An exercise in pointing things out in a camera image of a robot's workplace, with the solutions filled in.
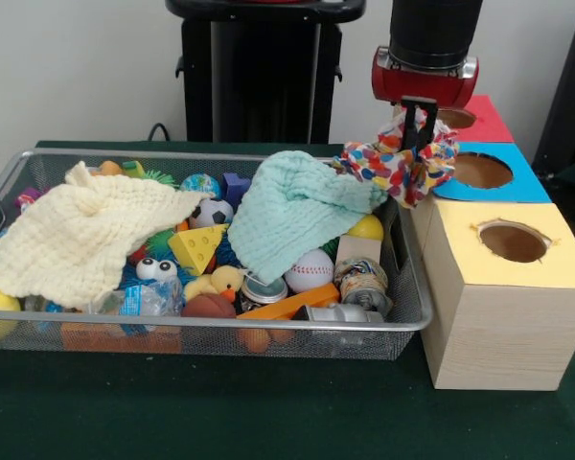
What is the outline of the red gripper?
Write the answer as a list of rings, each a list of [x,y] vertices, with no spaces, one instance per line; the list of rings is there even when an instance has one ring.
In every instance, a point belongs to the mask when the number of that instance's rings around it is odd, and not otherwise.
[[[389,48],[379,46],[372,63],[372,90],[380,101],[399,103],[403,98],[424,98],[436,103],[419,103],[425,124],[419,131],[419,146],[434,139],[436,104],[443,108],[464,108],[472,98],[479,73],[476,57],[466,57],[457,67],[443,70],[418,70],[395,60]],[[417,105],[402,103],[404,124],[402,150],[417,145]]]

